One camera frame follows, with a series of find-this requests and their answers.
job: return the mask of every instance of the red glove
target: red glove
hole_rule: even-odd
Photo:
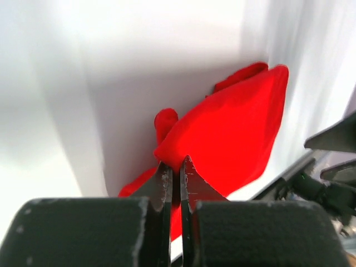
[[[219,193],[230,193],[256,180],[265,170],[283,114],[288,69],[267,71],[255,63],[219,82],[213,95],[178,120],[172,109],[155,118],[156,158],[179,172],[190,155],[197,172]],[[119,196],[137,190],[155,172],[144,172]],[[172,240],[181,234],[181,212],[172,213]]]

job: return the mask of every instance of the red fabric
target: red fabric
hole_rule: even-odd
[[[286,66],[267,69],[258,62],[237,71],[180,120],[171,108],[159,112],[156,158],[179,172],[190,155],[197,172],[225,197],[256,180],[280,127],[288,81]],[[119,196],[136,191],[154,171],[144,172]],[[181,234],[180,208],[173,210],[171,227],[174,240]]]

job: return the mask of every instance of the crumpled red fabric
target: crumpled red fabric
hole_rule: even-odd
[[[288,68],[268,70],[257,62],[217,83],[213,93],[180,120],[167,108],[154,120],[159,161],[175,173],[186,155],[197,172],[220,194],[230,193],[264,172],[283,115]],[[141,174],[119,196],[129,196],[154,173]],[[171,239],[181,235],[181,211],[173,207]]]

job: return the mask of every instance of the black mechanical part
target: black mechanical part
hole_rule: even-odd
[[[356,111],[307,139],[305,148],[356,153]]]
[[[295,175],[306,173],[310,174],[316,161],[326,155],[324,151],[310,151],[293,165],[291,165],[284,173],[278,176],[270,185],[267,186],[261,193],[253,197],[253,200],[274,201],[281,200],[286,197],[291,190],[290,180]]]
[[[149,197],[154,216],[151,216],[146,225],[147,242],[145,248],[149,258],[157,259],[157,263],[148,266],[169,266],[171,263],[170,230],[173,193],[173,171],[163,162],[157,168],[155,174],[145,182],[130,197]]]
[[[182,211],[183,266],[193,266],[196,259],[197,230],[192,225],[192,215],[198,201],[228,201],[213,189],[195,170],[189,156],[184,159],[180,171],[180,194]]]
[[[295,194],[320,204],[343,225],[348,225],[356,215],[356,193],[351,187],[333,183],[325,185],[307,174],[296,175],[291,184]]]
[[[134,195],[26,203],[0,266],[170,266],[171,170],[161,164]]]
[[[350,160],[324,169],[320,174],[320,178],[356,189],[356,160]]]
[[[193,266],[349,266],[331,221],[307,201],[200,202]]]

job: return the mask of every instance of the white wall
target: white wall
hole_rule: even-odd
[[[356,82],[352,0],[2,1],[0,236],[22,203],[115,196],[154,166],[153,119],[257,60],[287,64],[283,125],[247,199],[341,118]],[[173,255],[179,252],[173,244]]]

